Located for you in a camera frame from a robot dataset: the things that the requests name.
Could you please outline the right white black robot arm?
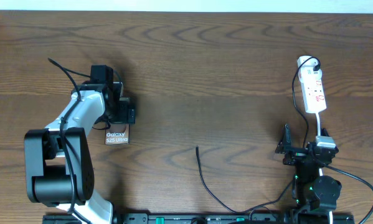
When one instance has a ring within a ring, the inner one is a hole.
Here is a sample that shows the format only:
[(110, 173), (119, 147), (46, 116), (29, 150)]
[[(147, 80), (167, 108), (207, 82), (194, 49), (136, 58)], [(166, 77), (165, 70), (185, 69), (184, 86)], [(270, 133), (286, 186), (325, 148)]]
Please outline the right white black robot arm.
[(340, 181), (324, 175), (322, 168), (339, 152), (332, 137), (323, 129), (321, 136), (305, 147), (294, 147), (286, 124), (275, 152), (283, 154), (283, 164), (295, 167), (292, 196), (297, 206), (288, 212), (289, 223), (332, 223), (333, 211), (341, 194)]

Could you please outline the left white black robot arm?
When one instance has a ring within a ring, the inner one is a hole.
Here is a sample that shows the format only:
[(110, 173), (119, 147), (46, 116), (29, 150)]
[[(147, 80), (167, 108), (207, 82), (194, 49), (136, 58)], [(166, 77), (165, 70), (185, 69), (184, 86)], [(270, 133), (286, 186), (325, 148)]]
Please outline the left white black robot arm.
[(26, 192), (33, 203), (65, 210), (73, 222), (118, 223), (115, 206), (95, 189), (87, 136), (94, 125), (135, 123), (135, 108), (123, 96), (119, 74), (107, 65), (93, 65), (88, 80), (74, 84), (70, 102), (43, 129), (24, 136)]

